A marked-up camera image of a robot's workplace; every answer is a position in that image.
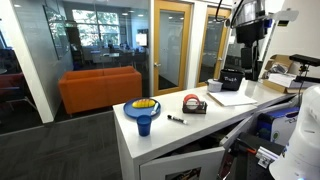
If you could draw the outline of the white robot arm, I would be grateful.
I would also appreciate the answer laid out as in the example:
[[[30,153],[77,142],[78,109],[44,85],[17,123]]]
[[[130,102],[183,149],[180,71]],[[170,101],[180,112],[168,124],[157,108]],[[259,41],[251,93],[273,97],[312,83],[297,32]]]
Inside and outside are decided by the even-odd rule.
[[[303,92],[293,134],[269,171],[275,180],[320,180],[320,85]]]

